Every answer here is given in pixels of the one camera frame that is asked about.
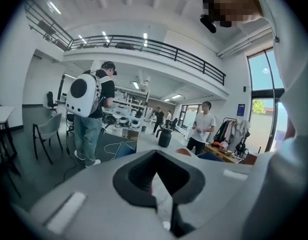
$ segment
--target white t-shirt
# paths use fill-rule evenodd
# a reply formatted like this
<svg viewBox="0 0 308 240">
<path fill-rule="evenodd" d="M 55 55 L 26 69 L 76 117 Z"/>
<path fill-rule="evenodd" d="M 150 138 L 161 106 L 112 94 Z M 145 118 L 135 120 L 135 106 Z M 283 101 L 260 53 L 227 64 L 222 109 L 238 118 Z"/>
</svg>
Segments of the white t-shirt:
<svg viewBox="0 0 308 240">
<path fill-rule="evenodd" d="M 205 115 L 203 113 L 198 113 L 195 117 L 195 122 L 196 128 L 202 130 L 207 130 L 212 126 L 216 126 L 215 117 L 210 113 Z M 208 136 L 210 135 L 209 132 L 198 133 L 196 129 L 194 131 L 195 132 L 193 133 L 192 138 L 198 142 L 205 143 Z"/>
</svg>

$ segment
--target white backpack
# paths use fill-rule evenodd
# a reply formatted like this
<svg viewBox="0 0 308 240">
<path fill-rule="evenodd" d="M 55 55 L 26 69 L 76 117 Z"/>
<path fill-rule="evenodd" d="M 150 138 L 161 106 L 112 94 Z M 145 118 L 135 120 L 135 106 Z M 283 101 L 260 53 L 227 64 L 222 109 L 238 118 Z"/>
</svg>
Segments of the white backpack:
<svg viewBox="0 0 308 240">
<path fill-rule="evenodd" d="M 66 110 L 82 118 L 88 118 L 96 110 L 102 110 L 102 84 L 108 81 L 113 80 L 109 76 L 99 78 L 96 71 L 80 75 L 69 88 Z"/>
</svg>

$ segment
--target railing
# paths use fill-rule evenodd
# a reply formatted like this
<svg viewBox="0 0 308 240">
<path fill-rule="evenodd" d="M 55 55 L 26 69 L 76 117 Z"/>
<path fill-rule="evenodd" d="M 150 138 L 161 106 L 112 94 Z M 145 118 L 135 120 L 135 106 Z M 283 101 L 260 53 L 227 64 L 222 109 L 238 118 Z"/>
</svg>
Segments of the railing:
<svg viewBox="0 0 308 240">
<path fill-rule="evenodd" d="M 104 47 L 151 53 L 183 63 L 224 85 L 226 75 L 222 71 L 194 54 L 175 46 L 129 35 L 88 36 L 83 37 L 86 42 L 84 43 L 81 39 L 73 39 L 34 0 L 25 1 L 25 13 L 30 28 L 63 51 Z"/>
<path fill-rule="evenodd" d="M 183 63 L 224 85 L 226 75 L 218 68 L 194 54 L 163 42 L 130 35 L 95 35 L 83 39 L 86 44 L 81 39 L 75 39 L 69 50 L 104 47 L 151 53 Z"/>
<path fill-rule="evenodd" d="M 35 30 L 64 52 L 69 50 L 73 38 L 34 0 L 25 1 L 25 13 L 31 30 Z"/>
</svg>

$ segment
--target window frame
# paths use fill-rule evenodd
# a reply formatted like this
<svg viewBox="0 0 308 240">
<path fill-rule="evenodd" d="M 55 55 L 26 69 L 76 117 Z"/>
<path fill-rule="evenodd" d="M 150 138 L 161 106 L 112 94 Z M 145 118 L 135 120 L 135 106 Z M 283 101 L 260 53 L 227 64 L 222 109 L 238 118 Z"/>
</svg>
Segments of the window frame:
<svg viewBox="0 0 308 240">
<path fill-rule="evenodd" d="M 274 137 L 275 137 L 275 132 L 277 128 L 277 123 L 278 123 L 278 113 L 279 113 L 279 102 L 281 99 L 281 96 L 284 94 L 285 89 L 284 88 L 275 88 L 274 84 L 274 78 L 273 78 L 273 73 L 272 73 L 272 67 L 267 55 L 267 52 L 273 51 L 273 47 L 270 47 L 268 49 L 264 49 L 262 51 L 259 51 L 255 54 L 252 54 L 250 56 L 247 56 L 247 62 L 248 62 L 248 68 L 249 68 L 249 75 L 250 75 L 250 86 L 251 86 L 251 103 L 250 103 L 250 111 L 249 111 L 249 119 L 248 121 L 251 122 L 251 116 L 252 116 L 252 109 L 253 109 L 253 100 L 259 100 L 259 99 L 273 99 L 273 118 L 272 118 L 272 125 L 268 137 L 268 142 L 265 148 L 265 152 L 268 152 L 271 150 Z M 263 89 L 263 90 L 253 90 L 253 77 L 252 77 L 252 70 L 251 70 L 251 65 L 250 65 L 250 59 L 256 56 L 259 56 L 261 54 L 265 54 L 266 57 L 266 62 L 269 68 L 270 72 L 270 78 L 272 82 L 272 89 Z"/>
</svg>

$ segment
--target ceiling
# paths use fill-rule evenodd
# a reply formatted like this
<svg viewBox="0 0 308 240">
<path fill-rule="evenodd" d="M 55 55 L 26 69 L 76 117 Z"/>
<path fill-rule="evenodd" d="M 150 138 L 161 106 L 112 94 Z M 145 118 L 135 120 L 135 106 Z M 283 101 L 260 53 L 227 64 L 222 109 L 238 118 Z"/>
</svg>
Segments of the ceiling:
<svg viewBox="0 0 308 240">
<path fill-rule="evenodd" d="M 92 60 L 77 60 L 68 62 L 67 65 L 74 64 L 81 68 L 81 72 L 87 71 L 91 68 Z M 137 91 L 133 85 L 133 81 L 140 82 L 139 71 L 143 71 L 144 78 L 150 77 L 149 89 L 150 95 L 156 99 L 171 99 L 171 101 L 181 102 L 184 100 L 197 99 L 202 97 L 212 97 L 212 93 L 202 92 L 198 90 L 195 85 L 184 84 L 168 77 L 167 74 L 156 71 L 155 73 L 145 67 L 115 62 L 117 76 L 114 77 L 116 87 L 124 87 Z M 177 99 L 172 99 L 176 95 L 182 95 Z"/>
<path fill-rule="evenodd" d="M 36 0 L 73 38 L 131 35 L 163 41 L 167 30 L 188 36 L 214 51 L 267 25 L 257 20 L 242 26 L 217 29 L 211 34 L 200 22 L 202 0 L 50 0 L 61 11 L 51 12 L 47 1 Z"/>
</svg>

